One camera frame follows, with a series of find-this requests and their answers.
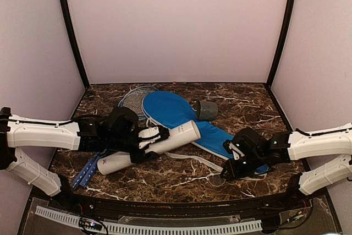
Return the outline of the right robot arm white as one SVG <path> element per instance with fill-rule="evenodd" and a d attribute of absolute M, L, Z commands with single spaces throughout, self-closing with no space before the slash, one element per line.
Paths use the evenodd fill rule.
<path fill-rule="evenodd" d="M 252 128 L 240 130 L 232 140 L 223 143 L 225 149 L 234 151 L 236 157 L 229 159 L 221 172 L 228 181 L 245 178 L 263 165 L 274 166 L 313 156 L 336 155 L 332 161 L 308 172 L 291 177 L 287 193 L 280 204 L 287 210 L 295 208 L 303 195 L 344 178 L 351 177 L 351 124 L 315 132 L 275 133 L 270 139 Z"/>

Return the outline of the grey tube cap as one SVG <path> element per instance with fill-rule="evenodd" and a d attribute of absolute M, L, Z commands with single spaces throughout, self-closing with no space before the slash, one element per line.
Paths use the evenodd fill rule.
<path fill-rule="evenodd" d="M 197 101 L 195 117 L 200 121 L 214 121 L 218 116 L 218 105 L 215 102 Z"/>

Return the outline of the clear plastic disc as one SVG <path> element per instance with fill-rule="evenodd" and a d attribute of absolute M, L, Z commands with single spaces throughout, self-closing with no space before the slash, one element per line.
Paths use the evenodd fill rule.
<path fill-rule="evenodd" d="M 219 175 L 209 176 L 208 182 L 214 187 L 221 187 L 225 184 L 226 180 L 221 178 Z"/>

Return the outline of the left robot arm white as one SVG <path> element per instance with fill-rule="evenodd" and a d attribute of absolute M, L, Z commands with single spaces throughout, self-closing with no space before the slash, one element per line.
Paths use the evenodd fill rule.
<path fill-rule="evenodd" d="M 160 125 L 141 128 L 138 116 L 126 107 L 115 107 L 107 116 L 83 114 L 68 121 L 47 121 L 23 118 L 11 113 L 9 107 L 1 109 L 1 169 L 21 177 L 28 184 L 41 189 L 66 211 L 78 205 L 77 197 L 70 193 L 65 177 L 43 168 L 29 158 L 23 146 L 53 147 L 81 152 L 122 151 L 132 162 L 142 163 L 155 157 L 147 153 L 153 143 L 170 136 Z"/>

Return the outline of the blue racket cover bag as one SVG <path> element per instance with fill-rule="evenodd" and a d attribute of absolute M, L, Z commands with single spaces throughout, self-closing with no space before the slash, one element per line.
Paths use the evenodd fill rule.
<path fill-rule="evenodd" d="M 194 121 L 201 138 L 192 144 L 222 159 L 233 159 L 233 155 L 227 153 L 223 143 L 234 137 L 208 121 L 197 120 L 194 109 L 185 98 L 169 91 L 152 92 L 143 99 L 142 111 L 153 124 L 168 129 Z"/>

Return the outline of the white shuttlecock tube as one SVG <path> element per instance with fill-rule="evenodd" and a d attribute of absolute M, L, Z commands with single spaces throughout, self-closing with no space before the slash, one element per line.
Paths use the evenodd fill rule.
<path fill-rule="evenodd" d="M 201 138 L 200 131 L 194 121 L 188 121 L 176 128 L 169 129 L 169 132 L 170 136 L 168 139 L 150 144 L 147 149 L 140 150 L 145 150 L 146 152 L 154 151 L 161 155 Z M 129 153 L 120 151 L 99 159 L 97 168 L 101 174 L 107 175 L 134 164 L 140 163 L 131 163 Z"/>

